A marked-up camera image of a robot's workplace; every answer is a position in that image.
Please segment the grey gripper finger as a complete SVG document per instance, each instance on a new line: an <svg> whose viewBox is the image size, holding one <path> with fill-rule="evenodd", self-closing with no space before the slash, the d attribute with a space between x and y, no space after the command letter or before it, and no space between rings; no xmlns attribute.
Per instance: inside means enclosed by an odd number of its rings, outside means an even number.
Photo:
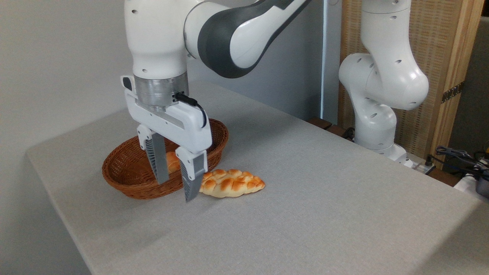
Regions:
<svg viewBox="0 0 489 275"><path fill-rule="evenodd" d="M176 156L180 160L185 200L190 202L199 194L203 175L208 172L207 151L194 154L186 148L179 147L176 149Z"/></svg>
<svg viewBox="0 0 489 275"><path fill-rule="evenodd" d="M152 172L161 185L169 179L164 136L143 124L138 125L137 131L140 147L146 152Z"/></svg>

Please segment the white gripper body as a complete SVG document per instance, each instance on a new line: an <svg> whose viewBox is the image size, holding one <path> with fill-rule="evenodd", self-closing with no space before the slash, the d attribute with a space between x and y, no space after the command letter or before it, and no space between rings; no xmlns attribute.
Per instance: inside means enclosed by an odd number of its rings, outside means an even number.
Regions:
<svg viewBox="0 0 489 275"><path fill-rule="evenodd" d="M204 113L199 108L182 101L165 108L150 107L138 99L133 76L121 76L121 83L125 87L129 114L136 122L192 153L212 145L209 122L203 127Z"/></svg>

